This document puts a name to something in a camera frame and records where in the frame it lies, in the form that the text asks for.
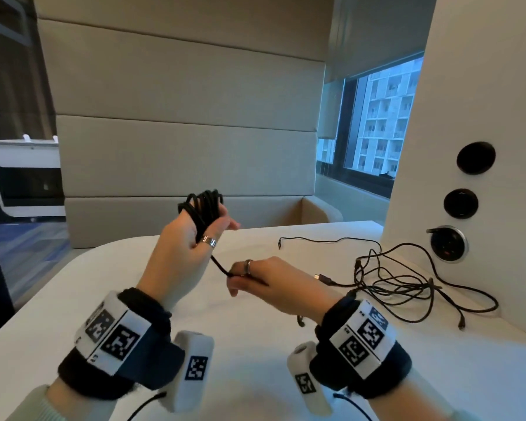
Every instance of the table surface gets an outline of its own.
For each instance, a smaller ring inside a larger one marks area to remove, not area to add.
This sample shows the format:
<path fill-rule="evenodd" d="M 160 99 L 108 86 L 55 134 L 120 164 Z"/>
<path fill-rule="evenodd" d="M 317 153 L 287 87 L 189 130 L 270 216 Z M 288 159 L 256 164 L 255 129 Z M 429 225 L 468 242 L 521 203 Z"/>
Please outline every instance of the table surface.
<path fill-rule="evenodd" d="M 355 257 L 367 254 L 375 244 L 297 240 L 283 241 L 278 250 L 277 240 L 281 236 L 378 240 L 381 233 L 382 227 L 373 222 L 241 230 L 226 232 L 214 254 L 225 267 L 237 260 L 279 255 L 312 275 L 322 273 L 350 283 Z M 0 330 L 0 420 L 31 389 L 55 379 L 77 328 L 108 291 L 137 283 L 156 239 L 112 242 L 80 255 Z M 286 366 L 287 356 L 298 344 L 315 339 L 312 322 L 300 328 L 295 317 L 255 297 L 242 294 L 232 299 L 224 283 L 225 277 L 210 263 L 199 286 L 179 302 L 172 318 L 175 332 L 187 329 L 215 339 L 202 407 L 169 416 L 158 403 L 151 403 L 137 421 L 314 419 Z M 459 304 L 476 306 L 454 290 L 448 293 Z M 456 310 L 441 298 L 436 299 L 431 316 L 417 325 L 397 321 L 379 309 L 398 328 L 398 340 L 415 368 L 454 407 L 487 421 L 526 420 L 526 333 L 501 318 L 473 314 L 466 315 L 467 328 L 460 332 Z M 417 302 L 399 313 L 413 317 L 425 309 L 426 303 Z M 121 399 L 112 420 L 126 420 L 152 394 L 141 388 Z M 331 419 L 362 419 L 359 416 L 349 404 L 336 401 Z"/>

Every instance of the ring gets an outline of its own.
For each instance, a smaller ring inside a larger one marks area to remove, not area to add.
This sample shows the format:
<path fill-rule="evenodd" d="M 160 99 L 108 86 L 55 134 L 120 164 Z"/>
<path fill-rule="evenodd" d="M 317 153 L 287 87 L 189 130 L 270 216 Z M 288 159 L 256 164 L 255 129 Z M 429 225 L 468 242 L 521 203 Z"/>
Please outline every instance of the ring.
<path fill-rule="evenodd" d="M 209 244 L 212 248 L 216 247 L 217 240 L 214 238 L 211 238 L 210 236 L 203 236 L 203 239 L 201 239 L 201 242 L 204 242 L 205 244 Z"/>
<path fill-rule="evenodd" d="M 249 259 L 243 262 L 243 270 L 247 276 L 251 276 L 250 264 L 253 260 Z"/>

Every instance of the black round socket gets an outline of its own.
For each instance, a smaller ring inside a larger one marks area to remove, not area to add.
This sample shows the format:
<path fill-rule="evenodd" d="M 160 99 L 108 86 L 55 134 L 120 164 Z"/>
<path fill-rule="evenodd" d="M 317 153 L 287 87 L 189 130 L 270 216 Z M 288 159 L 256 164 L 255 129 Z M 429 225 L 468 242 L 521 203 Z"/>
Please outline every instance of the black round socket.
<path fill-rule="evenodd" d="M 493 166 L 496 152 L 491 143 L 475 142 L 462 148 L 456 163 L 458 168 L 469 175 L 482 174 Z"/>
<path fill-rule="evenodd" d="M 470 218 L 478 208 L 477 196 L 469 189 L 453 190 L 444 198 L 444 209 L 457 219 Z"/>
<path fill-rule="evenodd" d="M 453 226 L 427 230 L 431 233 L 431 248 L 436 256 L 449 263 L 462 260 L 468 252 L 466 237 Z"/>

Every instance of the sleeve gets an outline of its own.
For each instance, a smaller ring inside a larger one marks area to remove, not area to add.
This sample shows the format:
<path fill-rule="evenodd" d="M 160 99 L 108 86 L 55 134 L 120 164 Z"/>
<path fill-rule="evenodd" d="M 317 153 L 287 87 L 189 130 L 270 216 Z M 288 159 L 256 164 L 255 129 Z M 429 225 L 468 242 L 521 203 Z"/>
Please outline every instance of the sleeve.
<path fill-rule="evenodd" d="M 67 421 L 45 397 L 48 388 L 39 386 L 33 389 L 6 421 Z"/>
<path fill-rule="evenodd" d="M 469 412 L 456 411 L 452 414 L 450 421 L 481 421 L 479 418 L 474 417 Z"/>

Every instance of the tangled cable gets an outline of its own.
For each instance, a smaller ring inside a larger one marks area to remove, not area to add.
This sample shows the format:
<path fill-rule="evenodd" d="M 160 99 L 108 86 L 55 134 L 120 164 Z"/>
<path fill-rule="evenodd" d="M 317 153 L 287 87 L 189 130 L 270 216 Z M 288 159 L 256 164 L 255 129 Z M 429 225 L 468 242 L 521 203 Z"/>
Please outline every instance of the tangled cable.
<path fill-rule="evenodd" d="M 458 328 L 460 330 L 463 330 L 466 327 L 466 318 L 463 312 L 489 313 L 491 311 L 497 310 L 499 307 L 498 300 L 492 295 L 490 295 L 488 292 L 478 290 L 476 288 L 465 286 L 465 285 L 458 285 L 455 283 L 450 283 L 442 279 L 439 276 L 438 272 L 436 271 L 435 263 L 431 255 L 421 245 L 413 244 L 411 242 L 404 242 L 402 244 L 396 245 L 395 247 L 391 248 L 390 250 L 386 252 L 383 252 L 382 246 L 380 245 L 380 243 L 378 241 L 374 241 L 370 239 L 343 237 L 335 241 L 323 241 L 323 240 L 308 239 L 302 236 L 296 236 L 296 237 L 281 237 L 278 243 L 279 249 L 281 249 L 282 240 L 292 240 L 292 239 L 302 239 L 302 240 L 309 241 L 309 242 L 321 242 L 321 243 L 326 243 L 326 244 L 334 244 L 336 242 L 340 242 L 343 240 L 366 241 L 366 242 L 373 242 L 374 244 L 377 244 L 377 246 L 380 249 L 380 252 L 377 252 L 374 249 L 370 249 L 370 251 L 368 252 L 368 255 L 362 255 L 355 259 L 354 271 L 353 271 L 353 283 L 351 284 L 337 283 L 333 281 L 332 279 L 328 278 L 327 276 L 323 276 L 323 275 L 319 276 L 319 280 L 329 286 L 335 286 L 335 287 L 340 287 L 340 288 L 351 288 L 351 290 L 347 293 L 347 295 L 351 295 L 353 297 L 356 297 L 358 291 L 363 291 L 366 294 L 370 295 L 372 298 L 374 298 L 395 318 L 403 322 L 420 323 L 420 322 L 423 322 L 426 318 L 428 318 L 428 316 L 432 312 L 432 307 L 434 306 L 434 301 L 435 301 L 435 293 L 437 292 L 442 296 L 442 298 L 444 298 L 444 300 L 446 300 L 449 304 L 451 304 L 451 306 L 454 307 L 460 314 L 460 321 L 458 323 Z M 491 305 L 491 307 L 486 308 L 486 309 L 471 309 L 471 308 L 464 307 L 464 306 L 457 304 L 454 300 L 452 300 L 451 297 L 449 297 L 448 294 L 446 294 L 442 290 L 442 287 L 435 285 L 433 278 L 427 279 L 421 273 L 405 265 L 401 261 L 398 261 L 394 259 L 393 257 L 388 256 L 388 254 L 392 253 L 393 251 L 395 251 L 396 249 L 402 246 L 413 246 L 416 248 L 420 248 L 428 257 L 428 261 L 431 264 L 431 268 L 432 268 L 434 277 L 438 279 L 444 285 L 447 285 L 453 288 L 457 288 L 457 289 L 477 292 L 478 294 L 481 294 L 489 298 L 493 304 Z M 395 261 L 396 263 L 400 264 L 404 268 L 408 269 L 413 274 L 393 275 L 386 267 L 381 265 L 380 263 L 381 257 L 386 257 L 386 259 L 388 260 Z M 371 263 L 372 259 L 376 259 L 378 266 L 371 267 L 370 270 L 365 271 L 365 269 Z M 376 275 L 378 276 L 378 279 L 374 281 L 371 285 L 368 285 L 367 283 L 365 283 L 365 277 L 375 272 L 376 272 Z M 385 301 L 382 299 L 382 297 L 393 297 L 393 296 L 400 296 L 402 299 L 394 303 L 390 301 Z M 427 311 L 425 312 L 423 316 L 421 316 L 418 319 L 403 318 L 399 316 L 398 314 L 394 313 L 394 311 L 391 309 L 391 307 L 406 304 L 411 300 L 428 300 L 429 301 Z M 302 322 L 302 318 L 300 317 L 298 317 L 298 324 L 300 326 L 304 326 Z"/>
<path fill-rule="evenodd" d="M 185 210 L 190 215 L 191 219 L 197 227 L 197 236 L 195 240 L 197 243 L 203 239 L 203 234 L 210 224 L 220 217 L 220 210 L 218 204 L 224 203 L 224 197 L 218 192 L 218 190 L 205 190 L 202 194 L 195 195 L 190 194 L 185 202 L 177 205 L 177 211 L 179 213 Z M 229 271 L 224 269 L 222 265 L 214 258 L 214 255 L 210 256 L 217 268 L 220 269 L 228 277 L 232 277 Z"/>

